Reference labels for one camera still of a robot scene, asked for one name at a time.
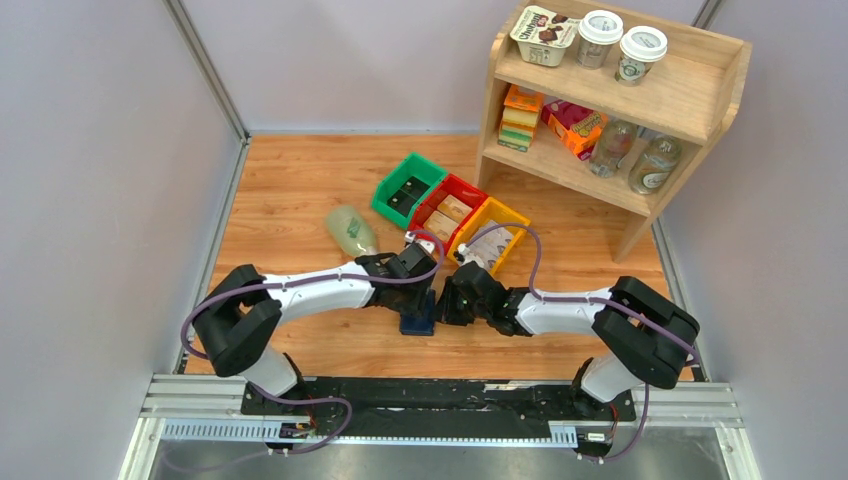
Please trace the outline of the blue leather card holder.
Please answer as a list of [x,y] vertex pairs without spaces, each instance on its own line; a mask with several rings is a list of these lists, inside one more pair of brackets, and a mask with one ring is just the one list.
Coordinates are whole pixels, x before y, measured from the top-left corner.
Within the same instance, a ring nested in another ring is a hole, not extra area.
[[423,310],[417,315],[401,315],[399,332],[407,336],[433,336],[435,329],[435,291],[430,290]]

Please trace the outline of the green liquid plastic bottle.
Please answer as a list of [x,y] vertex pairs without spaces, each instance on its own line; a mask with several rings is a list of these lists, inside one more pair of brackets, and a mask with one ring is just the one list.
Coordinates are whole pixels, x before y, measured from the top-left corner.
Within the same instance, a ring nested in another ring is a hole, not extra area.
[[325,216],[324,225],[347,255],[359,257],[378,253],[373,229],[353,206],[336,207]]

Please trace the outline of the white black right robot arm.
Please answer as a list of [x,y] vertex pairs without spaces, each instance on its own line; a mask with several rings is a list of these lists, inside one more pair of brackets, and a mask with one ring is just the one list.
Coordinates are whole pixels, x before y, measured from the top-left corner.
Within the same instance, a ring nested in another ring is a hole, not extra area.
[[694,358],[698,321],[641,280],[622,276],[608,288],[555,293],[503,286],[475,263],[445,280],[438,320],[465,326],[483,319],[505,336],[549,333],[593,335],[608,348],[578,370],[573,410],[592,419],[620,393],[640,384],[674,388]]

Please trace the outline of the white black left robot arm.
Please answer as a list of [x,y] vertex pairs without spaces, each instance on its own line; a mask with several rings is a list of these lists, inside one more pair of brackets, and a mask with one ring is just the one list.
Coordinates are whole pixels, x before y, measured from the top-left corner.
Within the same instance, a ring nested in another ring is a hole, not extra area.
[[186,350],[207,359],[221,377],[241,376],[285,415],[299,411],[306,389],[288,356],[271,338],[278,326],[319,313],[385,308],[401,315],[423,312],[444,251],[414,240],[399,253],[355,258],[336,268],[296,275],[262,275],[252,264],[237,267],[184,321],[202,347]]

